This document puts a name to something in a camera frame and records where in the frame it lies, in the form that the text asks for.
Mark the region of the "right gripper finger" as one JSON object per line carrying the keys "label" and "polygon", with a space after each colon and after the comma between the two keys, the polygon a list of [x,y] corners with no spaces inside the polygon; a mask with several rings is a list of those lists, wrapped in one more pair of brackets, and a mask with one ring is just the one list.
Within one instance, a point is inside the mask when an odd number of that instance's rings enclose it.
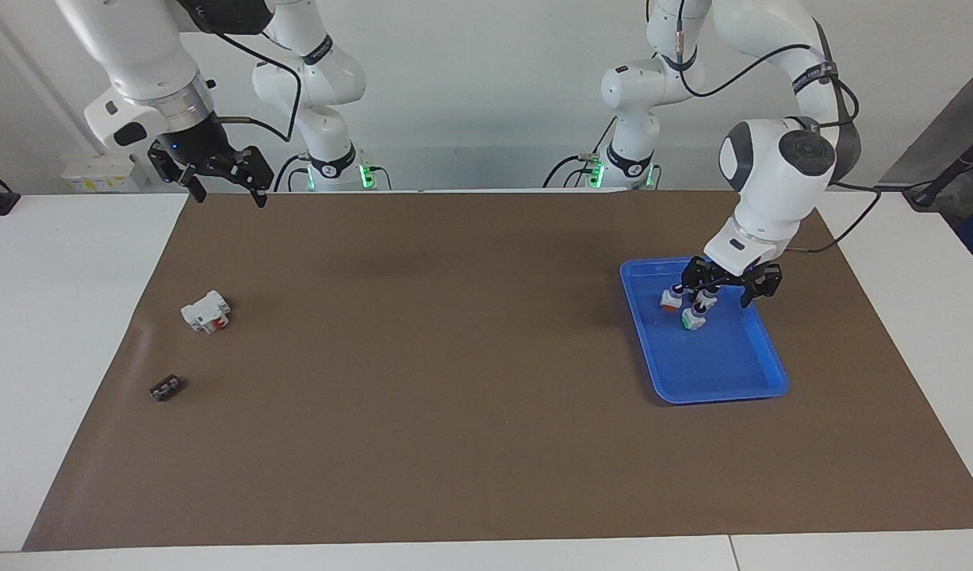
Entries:
{"label": "right gripper finger", "polygon": [[179,166],[166,151],[149,151],[149,160],[164,183],[181,186],[197,203],[205,201],[207,191],[197,177],[193,165]]}
{"label": "right gripper finger", "polygon": [[215,172],[225,181],[247,190],[258,209],[264,209],[267,205],[274,172],[257,146],[218,153],[215,155]]}

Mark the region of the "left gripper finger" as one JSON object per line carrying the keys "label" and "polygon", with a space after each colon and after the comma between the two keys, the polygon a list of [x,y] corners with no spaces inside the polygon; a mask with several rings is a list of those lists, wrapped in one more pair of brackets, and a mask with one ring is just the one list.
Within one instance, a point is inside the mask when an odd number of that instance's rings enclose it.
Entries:
{"label": "left gripper finger", "polygon": [[729,281],[729,272],[714,261],[701,256],[694,256],[683,268],[680,274],[679,286],[692,292],[721,288]]}
{"label": "left gripper finger", "polygon": [[742,308],[748,308],[758,297],[773,297],[783,281],[780,265],[758,265],[742,275],[744,293]]}

